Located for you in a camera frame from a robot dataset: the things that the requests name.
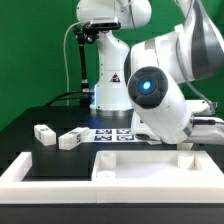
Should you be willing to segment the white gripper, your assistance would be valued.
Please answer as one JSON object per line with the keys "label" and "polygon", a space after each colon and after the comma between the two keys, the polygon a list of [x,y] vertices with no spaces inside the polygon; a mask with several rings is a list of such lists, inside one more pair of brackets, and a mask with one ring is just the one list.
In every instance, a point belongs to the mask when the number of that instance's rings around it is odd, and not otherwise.
{"label": "white gripper", "polygon": [[224,126],[216,117],[195,117],[185,100],[163,100],[155,108],[133,103],[132,132],[166,144],[224,144]]}

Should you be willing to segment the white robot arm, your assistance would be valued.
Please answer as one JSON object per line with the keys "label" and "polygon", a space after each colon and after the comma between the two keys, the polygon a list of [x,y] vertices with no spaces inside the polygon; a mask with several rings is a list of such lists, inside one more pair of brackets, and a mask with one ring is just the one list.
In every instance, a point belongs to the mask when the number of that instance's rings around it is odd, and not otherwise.
{"label": "white robot arm", "polygon": [[211,101],[204,96],[187,100],[179,88],[224,67],[224,39],[201,0],[174,1],[185,22],[128,47],[112,31],[146,25],[149,0],[79,0],[77,18],[99,54],[90,110],[102,115],[131,111],[132,133],[149,141],[224,145],[224,120],[214,116]]}

